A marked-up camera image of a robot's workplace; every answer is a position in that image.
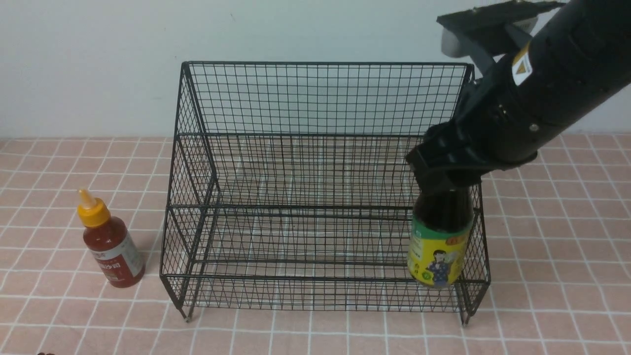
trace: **warning label sticker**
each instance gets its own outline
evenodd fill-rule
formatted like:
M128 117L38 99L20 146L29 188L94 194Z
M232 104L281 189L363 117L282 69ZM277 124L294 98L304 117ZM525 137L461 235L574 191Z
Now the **warning label sticker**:
M533 66L530 64L530 56L528 55L529 46L530 42L513 59L512 74L517 86L521 85L533 73Z

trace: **white wall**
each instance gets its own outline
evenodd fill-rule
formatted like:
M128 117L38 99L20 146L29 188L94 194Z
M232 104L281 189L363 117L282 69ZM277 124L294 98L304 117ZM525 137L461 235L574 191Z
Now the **white wall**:
M495 0L0 2L0 136L171 135L186 60L448 61L437 16ZM573 129L631 131L630 90Z

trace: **yellow bottle cap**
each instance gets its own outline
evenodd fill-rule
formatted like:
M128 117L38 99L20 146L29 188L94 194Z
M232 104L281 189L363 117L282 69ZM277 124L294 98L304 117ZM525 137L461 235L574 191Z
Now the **yellow bottle cap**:
M84 226L95 228L105 224L111 217L110 211L100 198L92 197L87 189L79 189L81 203L77 206L77 214Z

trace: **black wire rack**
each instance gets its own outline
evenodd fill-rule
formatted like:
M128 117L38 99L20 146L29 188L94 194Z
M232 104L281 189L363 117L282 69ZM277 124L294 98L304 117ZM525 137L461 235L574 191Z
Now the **black wire rack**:
M460 312L490 283L481 188L464 270L406 268L419 194L404 156L448 120L470 64L186 62L160 277L197 306Z

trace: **cartoon figure on label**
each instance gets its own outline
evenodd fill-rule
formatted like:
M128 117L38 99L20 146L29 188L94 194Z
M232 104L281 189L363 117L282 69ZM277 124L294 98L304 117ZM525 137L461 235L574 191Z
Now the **cartoon figure on label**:
M433 272L432 281L434 286L445 287L448 286L447 282L449 278L449 272L451 271L451 264L454 262L453 258L447 257L447 252L444 250L435 250L433 253L434 261L427 266L427 270Z

